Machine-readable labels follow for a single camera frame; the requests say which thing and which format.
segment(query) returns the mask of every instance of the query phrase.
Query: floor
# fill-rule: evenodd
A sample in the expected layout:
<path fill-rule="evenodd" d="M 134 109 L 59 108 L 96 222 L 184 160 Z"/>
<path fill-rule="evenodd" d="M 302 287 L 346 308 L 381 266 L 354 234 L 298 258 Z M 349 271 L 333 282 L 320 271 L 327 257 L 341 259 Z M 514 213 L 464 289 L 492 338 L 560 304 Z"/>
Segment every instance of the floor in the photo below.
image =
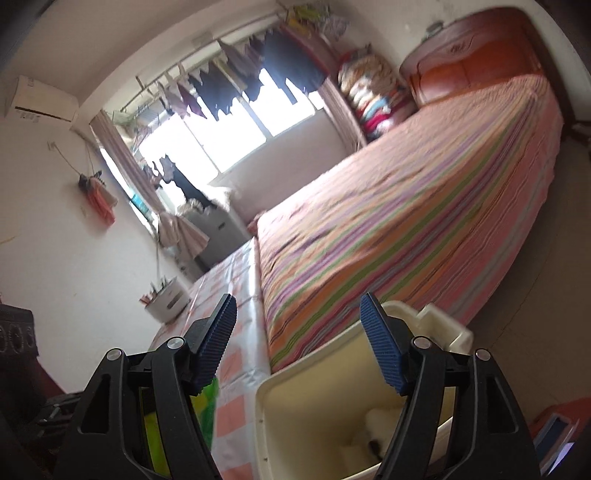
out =
<path fill-rule="evenodd" d="M 509 273 L 469 326 L 531 421 L 591 395 L 591 163 L 566 140 L 556 177 Z"/>

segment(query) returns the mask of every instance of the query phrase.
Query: wooden headboard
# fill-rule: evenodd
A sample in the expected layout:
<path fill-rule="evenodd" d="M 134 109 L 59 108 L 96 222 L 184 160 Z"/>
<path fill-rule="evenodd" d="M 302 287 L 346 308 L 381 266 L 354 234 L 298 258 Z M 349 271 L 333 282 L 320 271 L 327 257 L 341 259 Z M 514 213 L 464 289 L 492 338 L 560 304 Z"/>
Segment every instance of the wooden headboard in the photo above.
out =
<path fill-rule="evenodd" d="M 543 74 L 565 123 L 574 122 L 556 65 L 531 20 L 518 8 L 492 8 L 456 20 L 413 50 L 400 73 L 419 107 L 518 75 Z"/>

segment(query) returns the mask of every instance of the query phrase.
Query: ceiling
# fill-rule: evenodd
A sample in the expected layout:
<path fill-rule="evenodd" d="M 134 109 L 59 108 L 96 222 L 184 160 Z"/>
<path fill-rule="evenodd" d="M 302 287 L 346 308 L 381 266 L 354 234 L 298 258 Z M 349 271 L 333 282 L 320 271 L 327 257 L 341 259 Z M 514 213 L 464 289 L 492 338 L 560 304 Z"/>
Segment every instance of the ceiling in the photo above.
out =
<path fill-rule="evenodd" d="M 87 124 L 118 92 L 137 89 L 136 75 L 149 78 L 194 49 L 192 39 L 275 9 L 270 0 L 57 0 L 0 82 L 5 88 L 22 74 L 71 93 Z"/>

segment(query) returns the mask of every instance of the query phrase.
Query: plastic bin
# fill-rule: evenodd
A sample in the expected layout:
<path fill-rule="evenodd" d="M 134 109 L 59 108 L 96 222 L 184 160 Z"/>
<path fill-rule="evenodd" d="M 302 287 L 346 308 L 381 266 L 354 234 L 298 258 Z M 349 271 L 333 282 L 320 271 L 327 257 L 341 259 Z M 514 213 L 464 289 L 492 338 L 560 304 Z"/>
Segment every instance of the plastic bin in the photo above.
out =
<path fill-rule="evenodd" d="M 388 302 L 384 309 L 405 320 L 413 333 L 469 352 L 472 334 L 440 310 L 418 313 L 400 302 Z M 453 400 L 454 389 L 447 388 L 432 462 L 446 451 Z M 373 478 L 379 464 L 350 476 L 342 447 L 363 429 L 369 410 L 402 409 L 404 401 L 385 383 L 361 322 L 355 323 L 259 386 L 255 425 L 261 480 Z"/>

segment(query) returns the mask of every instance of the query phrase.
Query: checkered tablecloth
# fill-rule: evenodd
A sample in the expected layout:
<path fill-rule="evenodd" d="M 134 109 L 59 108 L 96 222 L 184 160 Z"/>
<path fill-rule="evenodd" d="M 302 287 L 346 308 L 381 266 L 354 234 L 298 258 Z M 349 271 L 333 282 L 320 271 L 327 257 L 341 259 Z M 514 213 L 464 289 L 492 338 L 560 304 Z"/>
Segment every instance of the checkered tablecloth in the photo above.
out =
<path fill-rule="evenodd" d="M 257 480 L 255 393 L 271 371 L 256 239 L 193 284 L 190 290 L 193 300 L 187 314 L 174 323 L 163 325 L 150 348 L 157 348 L 172 336 L 182 336 L 195 320 L 208 317 L 225 293 L 236 298 L 238 315 L 216 374 L 220 390 L 212 455 L 224 480 Z"/>

